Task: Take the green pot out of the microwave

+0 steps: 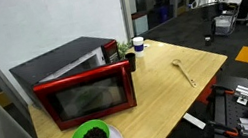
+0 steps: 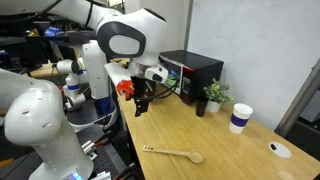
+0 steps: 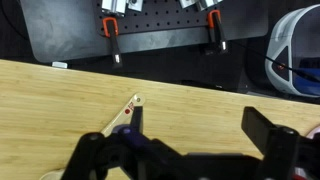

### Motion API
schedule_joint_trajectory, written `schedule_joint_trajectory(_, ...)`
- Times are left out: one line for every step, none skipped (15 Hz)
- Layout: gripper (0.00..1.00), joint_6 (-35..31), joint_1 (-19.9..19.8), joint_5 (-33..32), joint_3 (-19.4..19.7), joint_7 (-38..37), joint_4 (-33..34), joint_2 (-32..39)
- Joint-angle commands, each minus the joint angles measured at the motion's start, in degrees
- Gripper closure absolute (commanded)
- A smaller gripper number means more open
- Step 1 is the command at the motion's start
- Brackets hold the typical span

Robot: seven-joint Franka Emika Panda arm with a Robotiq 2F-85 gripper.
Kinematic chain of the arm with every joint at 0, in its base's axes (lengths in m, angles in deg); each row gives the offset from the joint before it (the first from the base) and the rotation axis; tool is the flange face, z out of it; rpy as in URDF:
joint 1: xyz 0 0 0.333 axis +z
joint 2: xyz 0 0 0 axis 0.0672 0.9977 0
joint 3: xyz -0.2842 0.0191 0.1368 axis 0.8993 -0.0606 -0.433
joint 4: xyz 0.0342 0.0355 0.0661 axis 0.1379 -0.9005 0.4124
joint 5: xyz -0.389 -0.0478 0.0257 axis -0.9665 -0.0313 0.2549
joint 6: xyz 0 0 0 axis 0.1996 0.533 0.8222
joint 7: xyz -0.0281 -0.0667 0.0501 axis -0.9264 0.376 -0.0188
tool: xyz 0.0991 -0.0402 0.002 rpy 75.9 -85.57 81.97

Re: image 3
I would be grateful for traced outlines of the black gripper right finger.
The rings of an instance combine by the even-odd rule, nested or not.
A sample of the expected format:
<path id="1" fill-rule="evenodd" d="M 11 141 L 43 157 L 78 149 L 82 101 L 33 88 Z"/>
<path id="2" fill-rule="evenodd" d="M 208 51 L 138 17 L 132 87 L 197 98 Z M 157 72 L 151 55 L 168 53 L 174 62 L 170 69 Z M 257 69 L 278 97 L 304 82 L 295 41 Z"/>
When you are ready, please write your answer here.
<path id="1" fill-rule="evenodd" d="M 272 150 L 272 141 L 278 127 L 256 108 L 250 106 L 244 108 L 241 128 L 263 155 Z"/>

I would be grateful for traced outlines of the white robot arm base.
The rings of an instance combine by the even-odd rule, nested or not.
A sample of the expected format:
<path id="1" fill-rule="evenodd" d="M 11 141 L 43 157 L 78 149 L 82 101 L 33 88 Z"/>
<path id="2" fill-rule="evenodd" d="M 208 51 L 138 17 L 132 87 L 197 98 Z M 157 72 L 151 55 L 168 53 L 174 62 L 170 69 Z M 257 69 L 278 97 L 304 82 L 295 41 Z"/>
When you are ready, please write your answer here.
<path id="1" fill-rule="evenodd" d="M 297 75 L 293 70 L 319 76 L 320 5 L 300 8 L 284 15 L 274 26 L 265 60 L 266 75 L 280 92 L 319 97 L 318 82 Z"/>

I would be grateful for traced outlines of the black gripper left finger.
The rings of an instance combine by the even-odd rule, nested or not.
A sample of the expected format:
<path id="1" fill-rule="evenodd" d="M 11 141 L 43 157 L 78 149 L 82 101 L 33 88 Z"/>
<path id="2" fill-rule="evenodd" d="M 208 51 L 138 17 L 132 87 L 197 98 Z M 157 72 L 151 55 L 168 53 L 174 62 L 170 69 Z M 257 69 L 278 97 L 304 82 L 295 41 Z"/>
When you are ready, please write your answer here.
<path id="1" fill-rule="evenodd" d="M 129 127 L 133 132 L 139 132 L 139 133 L 143 132 L 143 107 L 142 106 L 137 106 L 134 108 Z"/>

